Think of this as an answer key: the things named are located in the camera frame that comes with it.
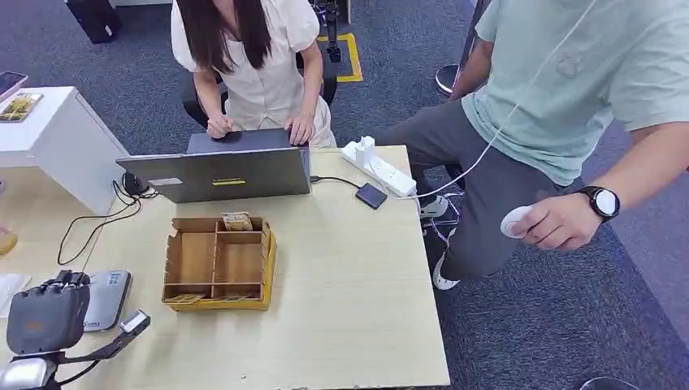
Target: black chair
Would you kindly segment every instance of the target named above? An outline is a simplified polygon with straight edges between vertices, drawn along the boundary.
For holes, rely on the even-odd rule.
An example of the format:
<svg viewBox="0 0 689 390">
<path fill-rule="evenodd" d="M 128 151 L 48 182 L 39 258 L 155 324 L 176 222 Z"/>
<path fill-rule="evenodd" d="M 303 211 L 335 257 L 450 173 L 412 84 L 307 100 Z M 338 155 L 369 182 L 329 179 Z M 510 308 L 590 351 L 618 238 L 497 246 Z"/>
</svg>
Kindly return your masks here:
<svg viewBox="0 0 689 390">
<path fill-rule="evenodd" d="M 469 60 L 471 51 L 474 49 L 474 45 L 477 41 L 476 24 L 478 24 L 479 20 L 481 19 L 481 16 L 483 16 L 483 13 L 486 11 L 486 8 L 488 7 L 488 4 L 490 4 L 490 0 L 477 0 L 476 2 L 476 8 L 474 9 L 474 15 L 471 18 L 469 31 L 466 34 L 464 50 L 462 51 L 461 60 L 459 64 L 448 65 L 447 67 L 443 67 L 435 74 L 435 82 L 438 84 L 438 89 L 440 89 L 441 92 L 447 95 L 449 95 L 452 92 L 452 84 L 454 82 L 455 75 L 462 68 L 464 68 L 466 62 Z M 455 180 L 463 172 L 462 167 L 460 167 L 459 165 L 447 165 L 445 166 L 445 170 L 447 170 L 451 180 Z M 461 188 L 462 190 L 466 189 L 464 178 L 461 178 L 457 182 L 457 185 L 459 185 L 459 188 Z"/>
<path fill-rule="evenodd" d="M 300 71 L 304 70 L 304 60 L 301 58 L 301 54 L 297 53 L 295 58 L 297 61 L 297 68 Z M 220 84 L 222 79 L 220 76 L 216 77 L 216 81 Z M 321 96 L 323 100 L 330 106 L 332 101 L 335 99 L 335 92 L 337 91 L 337 66 L 330 61 L 323 61 L 323 90 Z M 220 107 L 223 109 L 223 114 L 225 112 L 225 102 L 228 99 L 227 91 L 220 94 Z M 193 77 L 189 77 L 182 85 L 182 105 L 187 114 L 191 116 L 198 124 L 203 128 L 208 125 L 208 115 L 201 107 L 201 103 L 198 101 L 198 96 L 196 94 L 196 88 L 194 88 Z"/>
</svg>

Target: man's hand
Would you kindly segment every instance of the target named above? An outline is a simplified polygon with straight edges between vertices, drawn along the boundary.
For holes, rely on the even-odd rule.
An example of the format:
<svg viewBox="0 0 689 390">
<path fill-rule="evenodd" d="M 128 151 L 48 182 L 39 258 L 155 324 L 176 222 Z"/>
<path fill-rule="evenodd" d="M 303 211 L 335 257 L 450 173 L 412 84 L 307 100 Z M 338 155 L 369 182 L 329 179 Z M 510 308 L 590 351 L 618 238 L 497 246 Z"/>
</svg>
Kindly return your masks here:
<svg viewBox="0 0 689 390">
<path fill-rule="evenodd" d="M 550 197 L 533 205 L 529 214 L 514 224 L 512 232 L 541 249 L 577 249 L 588 244 L 603 219 L 582 193 Z"/>
<path fill-rule="evenodd" d="M 227 116 L 215 116 L 208 119 L 208 127 L 206 132 L 216 140 L 225 137 L 225 135 L 232 131 L 232 118 Z"/>
<path fill-rule="evenodd" d="M 284 129 L 292 131 L 289 133 L 289 143 L 292 145 L 302 145 L 316 133 L 316 126 L 314 125 L 314 116 L 308 114 L 301 114 L 294 118 L 288 118 L 284 124 Z"/>
</svg>

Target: white cable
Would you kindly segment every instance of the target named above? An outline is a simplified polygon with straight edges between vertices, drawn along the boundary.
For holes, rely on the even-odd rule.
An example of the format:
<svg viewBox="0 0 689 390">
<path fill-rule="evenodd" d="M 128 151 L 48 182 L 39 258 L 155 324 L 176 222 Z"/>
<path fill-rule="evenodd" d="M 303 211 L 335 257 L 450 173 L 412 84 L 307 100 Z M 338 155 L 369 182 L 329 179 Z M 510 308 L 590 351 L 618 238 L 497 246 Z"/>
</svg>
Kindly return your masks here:
<svg viewBox="0 0 689 390">
<path fill-rule="evenodd" d="M 496 134 L 495 134 L 495 136 L 493 136 L 493 138 L 491 139 L 491 141 L 488 142 L 488 145 L 486 146 L 486 149 L 484 149 L 483 152 L 479 155 L 479 158 L 476 159 L 476 162 L 474 162 L 474 165 L 472 165 L 471 167 L 469 167 L 469 169 L 467 169 L 466 171 L 462 172 L 462 174 L 459 175 L 458 177 L 456 177 L 454 180 L 450 181 L 450 182 L 447 183 L 446 185 L 444 185 L 444 186 L 442 186 L 442 187 L 440 187 L 440 188 L 438 188 L 438 189 L 436 189 L 436 190 L 434 190 L 434 191 L 431 191 L 431 192 L 429 192 L 429 193 L 424 193 L 424 194 L 421 194 L 421 195 L 413 195 L 413 196 L 410 196 L 410 197 L 393 197 L 393 198 L 394 198 L 394 199 L 397 199 L 397 200 L 405 200 L 405 199 L 415 199 L 415 198 L 418 198 L 418 197 L 427 197 L 427 196 L 433 195 L 433 194 L 435 194 L 435 193 L 438 193 L 438 192 L 440 192 L 440 191 L 446 189 L 446 188 L 449 187 L 450 185 L 457 183 L 462 177 L 468 175 L 469 172 L 471 172 L 472 170 L 474 170 L 474 168 L 476 168 L 476 166 L 479 165 L 479 163 L 480 163 L 481 160 L 483 159 L 483 156 L 485 156 L 486 153 L 488 152 L 488 150 L 491 149 L 491 146 L 493 145 L 493 142 L 495 142 L 495 140 L 497 139 L 497 137 L 502 133 L 502 129 L 503 129 L 503 127 L 505 126 L 505 124 L 507 123 L 508 119 L 511 118 L 512 115 L 513 115 L 513 114 L 519 109 L 519 107 L 522 105 L 522 99 L 523 99 L 523 98 L 531 91 L 531 89 L 534 87 L 534 85 L 536 84 L 536 81 L 538 80 L 540 74 L 543 72 L 543 70 L 545 69 L 545 66 L 548 64 L 548 61 L 550 61 L 550 58 L 551 58 L 551 57 L 562 47 L 562 45 L 565 44 L 565 42 L 567 41 L 567 39 L 570 38 L 570 36 L 574 33 L 574 31 L 575 31 L 575 30 L 579 27 L 579 25 L 584 21 L 584 19 L 585 19 L 586 16 L 588 15 L 588 13 L 591 11 L 591 9 L 593 9 L 593 7 L 596 5 L 597 2 L 598 2 L 598 0 L 592 0 L 592 1 L 591 1 L 591 4 L 590 4 L 590 5 L 588 6 L 588 8 L 584 11 L 584 13 L 581 15 L 581 17 L 579 18 L 579 20 L 577 20 L 577 23 L 574 24 L 574 27 L 565 35 L 564 38 L 562 38 L 562 41 L 560 41 L 560 43 L 558 43 L 557 46 L 555 46 L 555 49 L 553 49 L 553 50 L 550 52 L 550 54 L 548 54 L 548 57 L 546 57 L 546 59 L 545 59 L 545 60 L 543 61 L 543 63 L 540 65 L 539 70 L 536 72 L 534 78 L 531 79 L 530 84 L 529 84 L 528 87 L 526 87 L 526 89 L 524 90 L 524 93 L 523 93 L 522 96 L 520 97 L 519 101 L 517 102 L 517 104 L 514 105 L 514 108 L 513 108 L 512 111 L 509 113 L 509 115 L 507 115 L 507 117 L 502 121 L 502 123 L 500 124 L 500 127 L 498 128 L 498 130 L 497 130 L 497 132 L 496 132 Z M 371 171 L 372 171 L 373 174 L 375 175 L 375 171 L 373 170 L 373 167 L 371 167 Z"/>
</svg>

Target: gray laptop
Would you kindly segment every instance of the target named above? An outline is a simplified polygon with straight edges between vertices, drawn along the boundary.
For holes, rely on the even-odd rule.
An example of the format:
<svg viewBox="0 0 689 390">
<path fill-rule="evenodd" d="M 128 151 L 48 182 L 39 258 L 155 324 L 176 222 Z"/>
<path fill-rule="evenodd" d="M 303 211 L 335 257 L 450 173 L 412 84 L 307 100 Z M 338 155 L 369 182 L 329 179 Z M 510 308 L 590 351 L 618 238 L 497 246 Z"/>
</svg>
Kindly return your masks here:
<svg viewBox="0 0 689 390">
<path fill-rule="evenodd" d="M 310 192 L 308 146 L 291 146 L 283 129 L 230 136 L 213 141 L 196 134 L 191 154 L 134 156 L 117 163 L 174 203 Z"/>
</svg>

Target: black watch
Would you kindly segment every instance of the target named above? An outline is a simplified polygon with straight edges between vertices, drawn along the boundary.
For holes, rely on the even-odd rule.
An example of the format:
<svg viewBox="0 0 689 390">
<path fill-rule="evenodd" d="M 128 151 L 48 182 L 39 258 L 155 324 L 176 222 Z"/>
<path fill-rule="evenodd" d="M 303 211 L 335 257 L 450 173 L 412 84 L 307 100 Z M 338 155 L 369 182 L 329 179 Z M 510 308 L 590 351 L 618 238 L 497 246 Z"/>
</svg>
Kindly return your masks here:
<svg viewBox="0 0 689 390">
<path fill-rule="evenodd" d="M 590 185 L 577 193 L 588 196 L 591 208 L 603 219 L 603 222 L 608 222 L 620 214 L 620 199 L 609 189 Z"/>
</svg>

